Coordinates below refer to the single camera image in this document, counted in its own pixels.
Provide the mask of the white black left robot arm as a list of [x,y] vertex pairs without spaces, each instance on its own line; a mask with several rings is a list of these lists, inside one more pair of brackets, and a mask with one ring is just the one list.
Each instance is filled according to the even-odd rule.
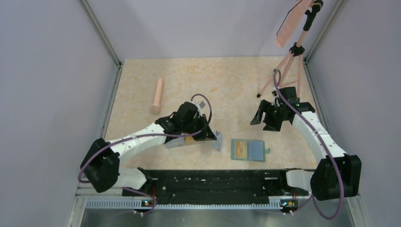
[[161,117],[144,129],[117,140],[96,139],[80,165],[81,183],[89,183],[97,193],[113,187],[132,188],[139,195],[150,193],[152,183],[143,170],[126,168],[123,163],[149,148],[175,139],[214,141],[217,136],[199,104],[184,102],[176,112]]

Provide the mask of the clear plastic card box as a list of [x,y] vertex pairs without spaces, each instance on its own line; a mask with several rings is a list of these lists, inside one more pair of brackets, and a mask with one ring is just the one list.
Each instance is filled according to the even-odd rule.
[[204,140],[195,140],[193,137],[179,137],[165,143],[164,147],[166,149],[170,149],[170,148],[196,145],[201,143],[210,144],[214,150],[220,152],[223,143],[223,134],[220,133],[219,131],[214,131],[212,133],[212,137],[207,137]]

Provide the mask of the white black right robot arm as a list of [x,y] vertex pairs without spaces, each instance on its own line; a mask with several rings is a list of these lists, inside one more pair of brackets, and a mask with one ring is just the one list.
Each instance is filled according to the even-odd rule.
[[273,92],[274,100],[261,100],[251,125],[264,123],[263,130],[279,132],[288,121],[312,151],[318,166],[314,171],[285,170],[277,182],[278,191],[290,195],[296,188],[311,192],[319,201],[357,196],[362,162],[349,155],[326,131],[309,102],[301,102],[295,87]]

